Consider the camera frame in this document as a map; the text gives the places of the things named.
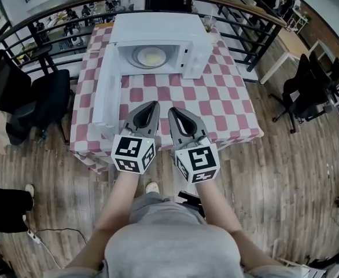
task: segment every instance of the wooden handrail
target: wooden handrail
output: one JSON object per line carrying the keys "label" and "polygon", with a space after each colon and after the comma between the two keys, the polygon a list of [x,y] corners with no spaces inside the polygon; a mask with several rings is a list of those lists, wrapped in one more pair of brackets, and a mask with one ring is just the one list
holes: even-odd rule
{"label": "wooden handrail", "polygon": [[[11,28],[9,31],[2,34],[0,36],[0,42],[3,41],[4,39],[6,39],[7,37],[9,37],[10,35],[14,34],[15,32],[19,31],[20,29],[25,28],[28,24],[33,23],[35,21],[38,21],[39,19],[42,19],[46,16],[49,16],[53,13],[57,13],[57,12],[63,11],[63,10],[68,9],[68,8],[73,8],[73,7],[76,7],[76,6],[79,6],[79,5],[88,4],[88,3],[97,2],[97,1],[104,1],[104,0],[70,0],[66,3],[64,3],[64,4],[55,6],[53,8],[47,9],[47,10],[44,10],[40,13],[37,13],[37,14],[21,21],[20,23],[16,24],[13,28]],[[196,0],[196,1],[202,1],[202,2],[212,3],[212,4],[227,6],[227,7],[242,11],[242,12],[257,15],[261,19],[263,19],[265,21],[270,21],[270,22],[272,22],[276,25],[280,25],[280,26],[283,26],[283,27],[286,25],[286,23],[282,19],[280,19],[278,17],[274,17],[272,15],[269,15],[262,8],[259,8],[259,7],[256,7],[256,6],[243,5],[241,3],[233,2],[233,1],[230,1],[230,0]]]}

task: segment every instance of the wooden floor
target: wooden floor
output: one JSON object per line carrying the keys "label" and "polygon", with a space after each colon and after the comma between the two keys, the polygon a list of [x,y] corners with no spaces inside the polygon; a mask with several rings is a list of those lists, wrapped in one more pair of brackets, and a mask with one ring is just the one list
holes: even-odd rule
{"label": "wooden floor", "polygon": [[[263,75],[281,50],[273,43],[258,67]],[[268,93],[279,94],[294,75],[287,61],[264,85],[247,84],[265,135],[251,143],[234,144],[220,152],[219,187],[235,207],[243,227],[258,246],[275,257],[303,262],[329,257],[339,250],[339,113],[334,111],[299,126],[289,134],[288,117],[271,119],[282,111]],[[62,143],[56,129],[46,142],[30,140],[8,147],[0,156],[0,188],[35,186],[35,207],[28,217],[32,230],[80,229],[91,236],[99,211],[112,189],[116,172],[97,176]],[[185,186],[168,152],[160,152],[140,182],[138,194],[150,181],[175,199]],[[61,266],[83,247],[73,231],[39,234]],[[46,250],[26,233],[1,234],[0,249],[19,277],[41,277],[55,268]]]}

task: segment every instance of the gray t-shirt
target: gray t-shirt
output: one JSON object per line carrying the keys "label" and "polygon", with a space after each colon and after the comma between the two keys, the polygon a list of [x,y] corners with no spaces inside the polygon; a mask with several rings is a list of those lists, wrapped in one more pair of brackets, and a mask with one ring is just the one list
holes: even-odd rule
{"label": "gray t-shirt", "polygon": [[207,225],[198,212],[173,202],[141,203],[132,212],[131,223],[109,240],[101,272],[67,268],[44,277],[299,277],[296,270],[284,266],[264,266],[244,273],[238,247],[230,234]]}

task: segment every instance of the checkered tablecloth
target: checkered tablecloth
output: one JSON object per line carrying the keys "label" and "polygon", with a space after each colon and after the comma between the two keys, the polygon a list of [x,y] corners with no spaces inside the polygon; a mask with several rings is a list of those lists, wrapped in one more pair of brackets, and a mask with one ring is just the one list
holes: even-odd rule
{"label": "checkered tablecloth", "polygon": [[[71,127],[71,151],[98,173],[112,163],[112,141],[102,136],[91,122],[100,67],[111,32],[112,27],[96,26],[92,33],[82,61]],[[219,149],[263,136],[238,68],[217,30],[212,33],[218,41],[213,44],[213,53],[200,79],[182,79],[178,74],[123,76],[120,124],[137,106],[157,100],[160,150],[172,148],[167,112],[173,106],[200,116]]]}

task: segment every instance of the white cable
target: white cable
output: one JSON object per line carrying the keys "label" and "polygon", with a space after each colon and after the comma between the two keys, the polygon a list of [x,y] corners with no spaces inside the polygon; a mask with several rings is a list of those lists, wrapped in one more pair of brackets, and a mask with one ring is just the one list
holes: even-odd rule
{"label": "white cable", "polygon": [[42,246],[47,250],[47,252],[51,255],[51,257],[52,257],[54,263],[57,265],[57,267],[58,267],[59,269],[61,269],[61,267],[60,267],[60,266],[58,265],[58,263],[56,262],[56,260],[55,260],[55,258],[54,258],[54,256],[53,256],[53,254],[52,254],[51,251],[48,249],[48,247],[44,244],[43,241],[40,241],[40,242],[41,242]]}

